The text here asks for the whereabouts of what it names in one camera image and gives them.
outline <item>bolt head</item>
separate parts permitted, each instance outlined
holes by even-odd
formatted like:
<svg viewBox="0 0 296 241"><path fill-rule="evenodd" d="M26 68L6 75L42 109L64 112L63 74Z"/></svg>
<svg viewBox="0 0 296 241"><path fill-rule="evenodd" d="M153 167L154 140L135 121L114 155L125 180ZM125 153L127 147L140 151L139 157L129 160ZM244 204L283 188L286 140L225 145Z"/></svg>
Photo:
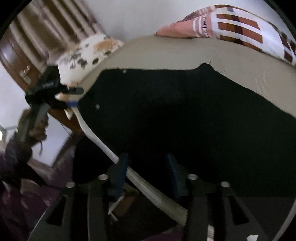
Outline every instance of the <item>bolt head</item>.
<svg viewBox="0 0 296 241"><path fill-rule="evenodd" d="M229 188L230 187L230 184L229 184L229 182L221 182L221 187L223 187L223 188Z"/></svg>
<svg viewBox="0 0 296 241"><path fill-rule="evenodd" d="M188 175L188 179L189 180L197 180L198 179L198 176L196 174L189 174Z"/></svg>
<svg viewBox="0 0 296 241"><path fill-rule="evenodd" d="M109 176L107 174L102 174L102 175L99 175L99 177L98 177L98 179L102 180L102 181L107 180L108 178L109 178Z"/></svg>
<svg viewBox="0 0 296 241"><path fill-rule="evenodd" d="M66 184L66 187L67 187L67 188L73 188L73 187L75 187L75 182L68 182L68 183Z"/></svg>

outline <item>wooden furniture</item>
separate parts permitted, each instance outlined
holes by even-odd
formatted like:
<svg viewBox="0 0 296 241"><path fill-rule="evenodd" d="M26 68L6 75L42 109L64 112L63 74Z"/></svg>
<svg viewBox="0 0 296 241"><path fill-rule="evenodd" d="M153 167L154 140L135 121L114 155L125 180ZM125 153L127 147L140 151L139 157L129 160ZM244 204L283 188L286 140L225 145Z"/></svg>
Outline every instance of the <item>wooden furniture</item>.
<svg viewBox="0 0 296 241"><path fill-rule="evenodd" d="M34 86L42 75L22 51L10 29L5 32L0 40L0 61L10 76L24 91ZM69 120L64 110L51 109L49 114L73 132L81 131L75 115Z"/></svg>

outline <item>striped pillowcase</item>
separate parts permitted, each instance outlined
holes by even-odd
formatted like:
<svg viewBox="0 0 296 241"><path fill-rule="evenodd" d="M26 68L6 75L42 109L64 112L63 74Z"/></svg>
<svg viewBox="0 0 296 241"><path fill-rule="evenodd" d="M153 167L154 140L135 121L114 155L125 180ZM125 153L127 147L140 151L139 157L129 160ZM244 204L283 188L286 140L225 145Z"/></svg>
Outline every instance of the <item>striped pillowcase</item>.
<svg viewBox="0 0 296 241"><path fill-rule="evenodd" d="M244 9L214 5L199 9L182 21L165 26L156 35L213 38L264 52L296 66L296 44L275 25Z"/></svg>

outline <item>floral pillowcase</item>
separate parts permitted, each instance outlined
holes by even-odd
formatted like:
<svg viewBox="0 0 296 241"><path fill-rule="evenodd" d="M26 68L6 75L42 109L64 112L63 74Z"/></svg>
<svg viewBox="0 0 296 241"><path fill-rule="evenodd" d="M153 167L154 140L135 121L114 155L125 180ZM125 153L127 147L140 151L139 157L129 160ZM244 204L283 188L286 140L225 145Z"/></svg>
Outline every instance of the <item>floral pillowcase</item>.
<svg viewBox="0 0 296 241"><path fill-rule="evenodd" d="M64 53L57 60L61 83L78 86L93 69L123 44L105 34L96 34L83 40L74 51ZM62 94L59 99L68 101L69 96ZM66 113L68 117L72 116L70 110Z"/></svg>

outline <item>black fabric underside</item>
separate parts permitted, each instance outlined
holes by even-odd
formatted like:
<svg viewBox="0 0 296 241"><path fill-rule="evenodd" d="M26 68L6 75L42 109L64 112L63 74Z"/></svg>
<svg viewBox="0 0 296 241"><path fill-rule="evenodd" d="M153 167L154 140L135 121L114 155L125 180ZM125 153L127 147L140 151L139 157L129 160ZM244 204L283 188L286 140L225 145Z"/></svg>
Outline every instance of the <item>black fabric underside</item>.
<svg viewBox="0 0 296 241"><path fill-rule="evenodd" d="M291 209L296 119L208 64L193 70L105 70L78 108L117 155L171 152L204 180L230 182L251 211L278 224L271 236ZM258 207L250 197L269 198Z"/></svg>

